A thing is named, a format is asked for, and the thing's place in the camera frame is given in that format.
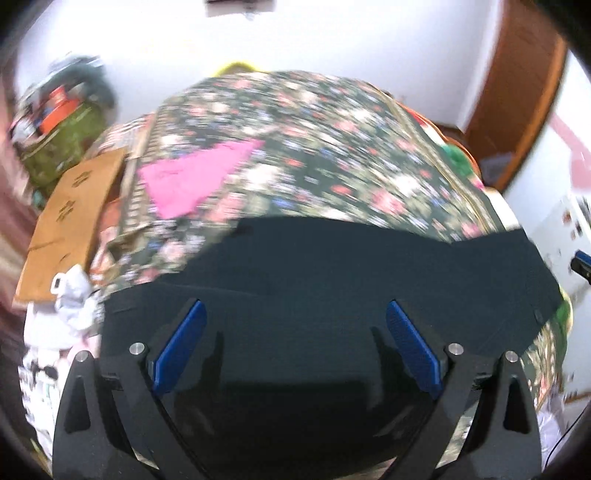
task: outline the green bag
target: green bag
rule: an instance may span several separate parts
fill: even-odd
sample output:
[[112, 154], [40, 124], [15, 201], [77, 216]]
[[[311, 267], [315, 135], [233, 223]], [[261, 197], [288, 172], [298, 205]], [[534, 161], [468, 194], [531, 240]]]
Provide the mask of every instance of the green bag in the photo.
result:
[[41, 142], [28, 147], [21, 160], [36, 191], [48, 199], [63, 173], [80, 163], [105, 128], [100, 107], [83, 103]]

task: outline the blue gripper pad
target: blue gripper pad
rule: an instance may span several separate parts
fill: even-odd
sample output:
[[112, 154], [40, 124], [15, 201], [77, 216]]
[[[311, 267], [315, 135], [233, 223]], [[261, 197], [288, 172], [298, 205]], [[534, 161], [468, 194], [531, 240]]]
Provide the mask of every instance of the blue gripper pad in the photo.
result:
[[574, 257], [577, 260], [580, 260], [582, 263], [584, 263], [588, 268], [591, 268], [591, 256], [590, 255], [586, 254], [582, 250], [577, 250], [577, 252], [574, 254]]
[[433, 399], [438, 398], [443, 391], [439, 360], [395, 301], [390, 302], [386, 310], [386, 324], [418, 387]]
[[172, 391], [206, 325], [205, 305], [197, 301], [154, 362], [154, 383], [152, 385], [154, 394], [161, 396]]

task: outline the white wall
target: white wall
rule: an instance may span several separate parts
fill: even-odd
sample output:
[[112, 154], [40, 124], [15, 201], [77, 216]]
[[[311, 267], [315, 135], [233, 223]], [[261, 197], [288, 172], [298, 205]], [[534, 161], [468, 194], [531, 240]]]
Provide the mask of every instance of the white wall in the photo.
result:
[[251, 21], [208, 18], [203, 0], [55, 0], [21, 44], [17, 91], [70, 51], [98, 54], [126, 121], [246, 60], [361, 78], [456, 125], [488, 71], [500, 1], [275, 0]]
[[[577, 58], [569, 53], [560, 90], [551, 114], [559, 116], [591, 149], [591, 83]], [[528, 233], [571, 190], [571, 149], [547, 122], [523, 168], [504, 193], [515, 216]]]
[[502, 22], [503, 0], [494, 0], [488, 11], [488, 17], [482, 32], [480, 50], [457, 118], [456, 126], [462, 131], [466, 131], [484, 89], [488, 71], [491, 69], [492, 58], [495, 56]]
[[[588, 149], [591, 148], [589, 112], [591, 83], [577, 58], [569, 54], [553, 114], [578, 137], [569, 140], [570, 144], [580, 141]], [[566, 136], [559, 135], [552, 124], [552, 120], [546, 124], [523, 168], [504, 194], [528, 234], [537, 229], [572, 186], [572, 151], [563, 139]], [[574, 373], [574, 380], [567, 386], [567, 391], [591, 390], [590, 342], [591, 292], [588, 290], [574, 307], [574, 327], [563, 364], [565, 372]]]

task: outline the black cloth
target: black cloth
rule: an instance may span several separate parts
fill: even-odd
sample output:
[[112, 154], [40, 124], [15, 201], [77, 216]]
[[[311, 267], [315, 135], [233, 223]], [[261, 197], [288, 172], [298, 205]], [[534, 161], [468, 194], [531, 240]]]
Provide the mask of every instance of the black cloth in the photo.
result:
[[448, 244], [242, 219], [184, 271], [115, 293], [102, 355], [149, 343], [189, 297], [205, 303], [207, 327], [163, 404], [212, 473], [259, 479], [346, 475], [408, 446], [433, 403], [386, 327], [392, 300], [434, 333], [432, 349], [493, 357], [522, 354], [563, 301], [522, 230]]

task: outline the wooden door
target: wooden door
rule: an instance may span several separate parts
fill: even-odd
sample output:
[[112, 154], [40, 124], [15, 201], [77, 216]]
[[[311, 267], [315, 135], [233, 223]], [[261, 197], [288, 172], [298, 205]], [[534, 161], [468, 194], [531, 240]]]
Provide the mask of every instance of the wooden door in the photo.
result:
[[512, 154], [495, 187], [503, 190], [540, 132], [556, 95], [566, 44], [531, 0], [505, 0], [489, 76], [466, 130], [479, 163]]

